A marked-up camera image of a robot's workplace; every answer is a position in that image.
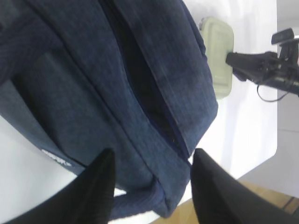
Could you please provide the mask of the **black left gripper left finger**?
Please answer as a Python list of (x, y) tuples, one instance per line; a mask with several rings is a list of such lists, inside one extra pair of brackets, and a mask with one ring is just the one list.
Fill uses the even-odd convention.
[(10, 224), (107, 224), (115, 187), (115, 158), (104, 150), (74, 181)]

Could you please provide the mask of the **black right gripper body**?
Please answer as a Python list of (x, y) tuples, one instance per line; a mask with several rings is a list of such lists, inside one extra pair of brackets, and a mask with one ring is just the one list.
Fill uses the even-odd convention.
[(280, 54), (267, 51), (262, 54), (254, 54), (262, 73), (255, 84), (268, 86), (277, 90), (285, 91), (286, 94), (299, 94), (299, 40), (294, 38), (279, 44)]

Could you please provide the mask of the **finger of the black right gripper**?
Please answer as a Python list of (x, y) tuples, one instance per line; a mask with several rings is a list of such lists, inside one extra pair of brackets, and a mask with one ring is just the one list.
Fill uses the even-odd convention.
[(277, 53), (267, 51), (261, 54), (241, 54), (231, 52), (227, 54), (226, 64), (234, 69), (258, 70), (262, 69), (268, 62), (275, 61)]
[(246, 82), (246, 81), (253, 81), (251, 72), (248, 70), (239, 70), (235, 69), (235, 76), (237, 77), (238, 80), (241, 82)]

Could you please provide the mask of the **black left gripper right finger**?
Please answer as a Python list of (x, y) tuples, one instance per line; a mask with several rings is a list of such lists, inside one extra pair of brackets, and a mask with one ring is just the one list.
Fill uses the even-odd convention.
[(203, 149), (191, 167), (192, 201), (201, 224), (297, 224), (298, 218), (262, 199), (221, 168)]

